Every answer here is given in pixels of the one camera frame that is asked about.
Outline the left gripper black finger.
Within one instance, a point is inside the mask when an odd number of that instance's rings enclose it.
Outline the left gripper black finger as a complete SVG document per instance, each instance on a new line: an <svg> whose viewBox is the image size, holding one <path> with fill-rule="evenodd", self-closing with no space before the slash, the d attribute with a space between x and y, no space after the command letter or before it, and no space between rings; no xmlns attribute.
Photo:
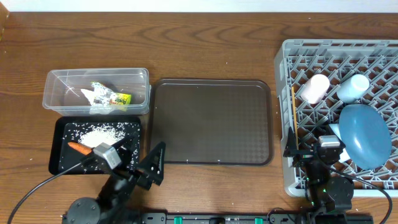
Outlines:
<svg viewBox="0 0 398 224"><path fill-rule="evenodd" d="M140 173L137 184L138 186L149 190L152 184L160 185L164 179L164 142L158 143L148 155L137 165Z"/></svg>
<svg viewBox="0 0 398 224"><path fill-rule="evenodd" d="M131 159L133 155L139 152L139 133L133 132L126 135L123 139L113 144L121 159Z"/></svg>

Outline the wooden chopstick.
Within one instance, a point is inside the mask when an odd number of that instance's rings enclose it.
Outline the wooden chopstick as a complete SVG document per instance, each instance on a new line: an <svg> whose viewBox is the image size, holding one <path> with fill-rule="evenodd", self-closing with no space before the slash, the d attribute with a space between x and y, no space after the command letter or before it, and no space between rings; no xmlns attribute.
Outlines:
<svg viewBox="0 0 398 224"><path fill-rule="evenodd" d="M295 143L296 143L296 148L297 150L299 149L299 137L298 137L298 128L297 128L297 123L294 123L294 132L295 132Z"/></svg>
<svg viewBox="0 0 398 224"><path fill-rule="evenodd" d="M293 116L294 116L294 129L295 133L297 133L298 127L297 127L297 112L296 112L296 104L295 104L295 90L294 86L291 87L291 94L292 94L292 111L293 111Z"/></svg>

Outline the orange carrot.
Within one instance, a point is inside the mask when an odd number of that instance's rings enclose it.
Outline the orange carrot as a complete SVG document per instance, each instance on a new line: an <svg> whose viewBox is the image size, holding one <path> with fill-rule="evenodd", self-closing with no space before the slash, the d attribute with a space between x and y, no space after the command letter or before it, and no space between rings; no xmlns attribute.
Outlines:
<svg viewBox="0 0 398 224"><path fill-rule="evenodd" d="M68 145L83 155L88 155L92 152L92 148L79 144L77 142L69 142Z"/></svg>

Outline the light blue bowl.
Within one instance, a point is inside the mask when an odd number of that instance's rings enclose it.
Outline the light blue bowl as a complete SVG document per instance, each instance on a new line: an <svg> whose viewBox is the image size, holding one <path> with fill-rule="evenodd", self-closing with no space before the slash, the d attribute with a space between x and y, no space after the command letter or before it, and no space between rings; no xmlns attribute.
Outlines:
<svg viewBox="0 0 398 224"><path fill-rule="evenodd" d="M333 132L334 135L336 135L337 138L341 140L339 124L329 124L328 127L330 128L331 132ZM344 148L343 152L340 154L339 162L344 163L348 160L350 160L350 156L348 155L346 149Z"/></svg>

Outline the foil snack wrapper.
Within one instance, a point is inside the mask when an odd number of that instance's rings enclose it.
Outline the foil snack wrapper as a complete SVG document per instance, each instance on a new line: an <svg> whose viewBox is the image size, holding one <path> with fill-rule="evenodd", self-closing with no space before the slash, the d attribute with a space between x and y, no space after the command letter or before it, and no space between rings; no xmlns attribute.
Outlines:
<svg viewBox="0 0 398 224"><path fill-rule="evenodd" d="M116 93L110 88L99 82L92 82L93 99L90 101L92 105L129 105L132 96L125 93Z"/></svg>

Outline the pink cup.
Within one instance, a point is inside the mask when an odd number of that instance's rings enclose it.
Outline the pink cup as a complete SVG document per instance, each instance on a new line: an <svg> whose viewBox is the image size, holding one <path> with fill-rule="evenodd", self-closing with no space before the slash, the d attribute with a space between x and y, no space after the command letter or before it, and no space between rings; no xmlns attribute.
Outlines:
<svg viewBox="0 0 398 224"><path fill-rule="evenodd" d="M310 78L304 86L301 98L310 104L317 104L330 87L330 81L327 76L316 74Z"/></svg>

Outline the white paper napkin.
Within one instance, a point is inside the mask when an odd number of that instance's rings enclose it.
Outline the white paper napkin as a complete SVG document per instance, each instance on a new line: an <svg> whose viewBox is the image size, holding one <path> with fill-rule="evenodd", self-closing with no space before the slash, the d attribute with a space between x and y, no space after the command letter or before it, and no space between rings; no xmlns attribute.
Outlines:
<svg viewBox="0 0 398 224"><path fill-rule="evenodd" d="M86 97L86 99L89 101L90 105L94 105L94 98L95 98L94 91L81 89L81 92Z"/></svg>

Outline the dark blue plate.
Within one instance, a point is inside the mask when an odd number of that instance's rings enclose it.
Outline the dark blue plate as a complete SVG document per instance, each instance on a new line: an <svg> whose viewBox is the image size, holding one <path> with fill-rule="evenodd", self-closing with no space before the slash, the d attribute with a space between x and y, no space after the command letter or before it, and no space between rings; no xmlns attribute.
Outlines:
<svg viewBox="0 0 398 224"><path fill-rule="evenodd" d="M383 166L392 150L392 139L382 116L368 105L345 106L339 118L341 140L351 160L364 170Z"/></svg>

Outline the light blue cup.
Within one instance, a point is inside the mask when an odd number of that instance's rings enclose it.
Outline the light blue cup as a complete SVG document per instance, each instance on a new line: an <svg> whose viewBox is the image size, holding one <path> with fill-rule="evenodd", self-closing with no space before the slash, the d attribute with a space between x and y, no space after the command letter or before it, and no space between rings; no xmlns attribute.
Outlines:
<svg viewBox="0 0 398 224"><path fill-rule="evenodd" d="M355 74L344 81L337 90L337 97L344 103L354 103L369 88L369 80L362 74Z"/></svg>

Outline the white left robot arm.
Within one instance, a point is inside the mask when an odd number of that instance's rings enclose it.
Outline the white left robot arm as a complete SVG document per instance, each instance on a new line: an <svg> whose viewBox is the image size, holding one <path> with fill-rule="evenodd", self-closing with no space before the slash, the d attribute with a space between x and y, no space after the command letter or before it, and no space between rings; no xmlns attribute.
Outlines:
<svg viewBox="0 0 398 224"><path fill-rule="evenodd" d="M135 187L149 190L152 184L160 185L164 179L164 157L166 144L158 143L143 160L128 171L117 149L127 142L137 139L133 133L122 140L109 145L102 142L88 148L71 142L74 150L82 153L81 163L97 165L109 174L96 198L83 197L75 200L62 217L63 223L139 223L139 212L126 207Z"/></svg>

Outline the white rice pile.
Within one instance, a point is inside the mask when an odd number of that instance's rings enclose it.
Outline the white rice pile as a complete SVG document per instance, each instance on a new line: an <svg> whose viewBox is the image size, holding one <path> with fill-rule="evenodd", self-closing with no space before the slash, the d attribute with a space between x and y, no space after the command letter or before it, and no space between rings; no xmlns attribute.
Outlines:
<svg viewBox="0 0 398 224"><path fill-rule="evenodd" d="M62 147L58 170L64 171L75 165L83 157L81 153L72 149L68 143L77 142L84 146L93 148L105 142L112 145L133 132L141 133L139 123L68 123L62 134ZM122 159L125 165L137 165L139 152L131 159Z"/></svg>

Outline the black tray bin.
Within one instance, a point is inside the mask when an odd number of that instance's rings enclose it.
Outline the black tray bin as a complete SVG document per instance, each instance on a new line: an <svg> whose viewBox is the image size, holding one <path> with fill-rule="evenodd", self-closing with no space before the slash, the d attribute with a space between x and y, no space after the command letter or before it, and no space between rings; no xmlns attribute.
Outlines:
<svg viewBox="0 0 398 224"><path fill-rule="evenodd" d="M139 123L141 125L141 121L137 116L65 116L58 119L58 121L55 123L52 150L49 160L49 172L53 175L63 172L58 170L58 164L60 158L60 148L62 147L62 134L65 125L68 123Z"/></svg>

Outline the brown serving tray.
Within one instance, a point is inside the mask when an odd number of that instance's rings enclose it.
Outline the brown serving tray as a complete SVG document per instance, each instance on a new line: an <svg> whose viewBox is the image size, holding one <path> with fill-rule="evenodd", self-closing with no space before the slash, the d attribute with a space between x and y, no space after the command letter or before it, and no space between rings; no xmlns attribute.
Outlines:
<svg viewBox="0 0 398 224"><path fill-rule="evenodd" d="M147 148L167 164L266 166L274 155L271 90L260 80L161 79Z"/></svg>

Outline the clear plastic bin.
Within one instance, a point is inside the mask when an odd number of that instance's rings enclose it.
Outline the clear plastic bin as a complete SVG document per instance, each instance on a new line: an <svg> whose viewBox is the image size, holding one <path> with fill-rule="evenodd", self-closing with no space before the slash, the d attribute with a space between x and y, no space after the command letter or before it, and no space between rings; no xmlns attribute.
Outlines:
<svg viewBox="0 0 398 224"><path fill-rule="evenodd" d="M81 89L99 82L116 93L132 96L129 105L90 105ZM146 68L87 68L48 73L42 106L62 116L142 115L149 112L150 83Z"/></svg>

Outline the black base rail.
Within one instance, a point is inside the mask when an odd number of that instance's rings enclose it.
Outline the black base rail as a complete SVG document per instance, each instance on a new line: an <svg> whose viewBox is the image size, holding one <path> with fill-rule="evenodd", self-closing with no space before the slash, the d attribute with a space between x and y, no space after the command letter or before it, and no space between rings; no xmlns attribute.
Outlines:
<svg viewBox="0 0 398 224"><path fill-rule="evenodd" d="M372 224L369 215L318 215L314 220L308 215L270 212L265 215L238 214L166 214L143 213L138 224L295 224L295 223L346 223Z"/></svg>

